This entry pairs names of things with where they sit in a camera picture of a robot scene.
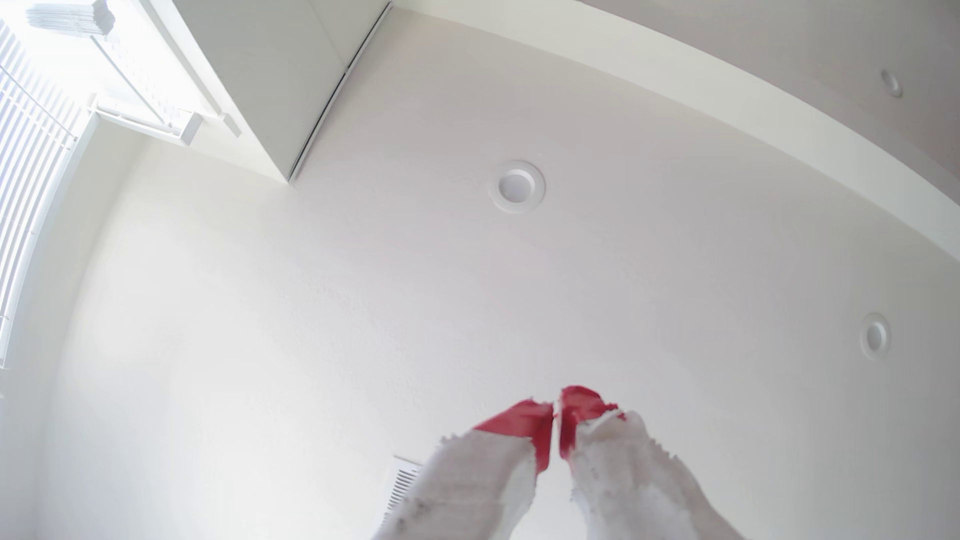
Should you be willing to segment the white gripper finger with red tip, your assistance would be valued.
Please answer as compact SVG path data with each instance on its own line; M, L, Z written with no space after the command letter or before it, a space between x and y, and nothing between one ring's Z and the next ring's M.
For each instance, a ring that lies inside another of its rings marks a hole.
M549 466L554 403L524 399L443 439L374 539L509 539Z
M559 404L559 455L588 539L742 539L637 412L583 386L563 388Z

